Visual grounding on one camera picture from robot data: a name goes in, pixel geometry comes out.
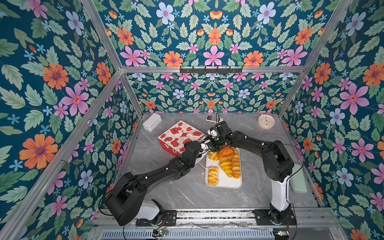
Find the reddish brown long loaf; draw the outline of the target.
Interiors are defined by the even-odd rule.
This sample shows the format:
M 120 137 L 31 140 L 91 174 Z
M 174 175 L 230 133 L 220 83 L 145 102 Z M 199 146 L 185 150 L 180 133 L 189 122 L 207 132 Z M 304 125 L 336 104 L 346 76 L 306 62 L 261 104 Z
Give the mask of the reddish brown long loaf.
M 234 156 L 235 156 L 235 150 L 231 146 L 222 146 L 218 153 L 218 157 L 220 161 L 230 160 Z

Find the red white paper bag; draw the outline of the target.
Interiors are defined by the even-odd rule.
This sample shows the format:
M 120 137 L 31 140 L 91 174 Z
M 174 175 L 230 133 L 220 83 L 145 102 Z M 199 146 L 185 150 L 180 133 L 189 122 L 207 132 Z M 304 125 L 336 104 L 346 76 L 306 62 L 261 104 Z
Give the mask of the red white paper bag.
M 205 137 L 206 135 L 195 127 L 184 121 L 178 121 L 161 134 L 158 140 L 163 150 L 177 157 L 185 152 L 186 148 L 184 145 L 186 143 L 194 141 L 201 143 Z

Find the small yellow bun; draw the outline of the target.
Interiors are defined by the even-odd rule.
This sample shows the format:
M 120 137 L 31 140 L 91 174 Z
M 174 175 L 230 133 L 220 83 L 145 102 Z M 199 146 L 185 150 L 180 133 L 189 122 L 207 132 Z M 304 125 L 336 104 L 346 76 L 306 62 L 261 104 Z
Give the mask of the small yellow bun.
M 207 155 L 212 161 L 218 161 L 219 160 L 219 153 L 218 152 L 208 152 Z

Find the long twisted bread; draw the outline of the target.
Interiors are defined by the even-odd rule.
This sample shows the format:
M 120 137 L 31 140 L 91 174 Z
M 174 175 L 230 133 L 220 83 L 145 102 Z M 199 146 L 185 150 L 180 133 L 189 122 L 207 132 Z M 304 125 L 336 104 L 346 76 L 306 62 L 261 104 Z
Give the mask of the long twisted bread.
M 234 149 L 234 156 L 231 158 L 232 161 L 232 170 L 233 178 L 239 179 L 241 177 L 241 161 L 239 150 Z

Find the pale cream bread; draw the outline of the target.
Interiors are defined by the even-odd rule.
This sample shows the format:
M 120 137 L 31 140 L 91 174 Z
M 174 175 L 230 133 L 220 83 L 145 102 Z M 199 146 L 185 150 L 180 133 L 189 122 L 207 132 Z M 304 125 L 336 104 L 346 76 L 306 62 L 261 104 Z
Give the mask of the pale cream bread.
M 233 164 L 230 159 L 220 160 L 219 166 L 228 178 L 233 177 Z

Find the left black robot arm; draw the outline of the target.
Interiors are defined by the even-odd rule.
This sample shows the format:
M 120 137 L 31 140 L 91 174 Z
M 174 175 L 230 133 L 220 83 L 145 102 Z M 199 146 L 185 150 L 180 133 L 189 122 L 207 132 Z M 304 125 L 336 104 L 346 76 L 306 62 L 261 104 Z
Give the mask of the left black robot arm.
M 148 221 L 159 225 L 164 218 L 164 208 L 156 200 L 146 204 L 145 196 L 161 184 L 178 180 L 187 175 L 212 147 L 211 141 L 193 141 L 184 145 L 185 151 L 163 167 L 149 173 L 133 175 L 131 172 L 121 176 L 105 198 L 105 204 L 119 226 L 134 220 Z

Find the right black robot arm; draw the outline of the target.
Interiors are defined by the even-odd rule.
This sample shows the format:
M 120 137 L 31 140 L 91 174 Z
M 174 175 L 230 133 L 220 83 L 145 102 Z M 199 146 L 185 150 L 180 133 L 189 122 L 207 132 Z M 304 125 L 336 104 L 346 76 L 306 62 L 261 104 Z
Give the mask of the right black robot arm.
M 271 179 L 272 199 L 269 219 L 275 225 L 285 223 L 294 214 L 289 200 L 289 181 L 293 174 L 294 162 L 281 141 L 262 141 L 246 134 L 233 132 L 223 121 L 208 130 L 210 150 L 219 150 L 224 146 L 246 150 L 262 158 L 264 171 Z

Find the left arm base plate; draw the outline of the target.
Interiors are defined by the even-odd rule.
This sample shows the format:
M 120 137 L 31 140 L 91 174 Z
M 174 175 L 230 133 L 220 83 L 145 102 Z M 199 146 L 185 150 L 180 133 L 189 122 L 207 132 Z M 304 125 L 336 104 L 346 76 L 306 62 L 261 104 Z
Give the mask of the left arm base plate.
M 176 210 L 164 210 L 160 211 L 158 215 L 153 220 L 147 219 L 137 219 L 136 226 L 137 227 L 160 227 L 165 225 L 166 227 L 174 227 L 176 226 L 177 221 Z

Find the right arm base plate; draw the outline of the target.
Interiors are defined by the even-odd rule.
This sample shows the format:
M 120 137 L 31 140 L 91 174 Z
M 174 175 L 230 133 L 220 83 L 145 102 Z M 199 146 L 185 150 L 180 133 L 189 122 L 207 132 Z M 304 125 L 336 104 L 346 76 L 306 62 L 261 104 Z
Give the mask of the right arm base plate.
M 294 215 L 294 211 L 290 208 L 279 212 L 277 210 L 253 210 L 255 219 L 258 226 L 295 226 L 297 225 L 297 219 Z

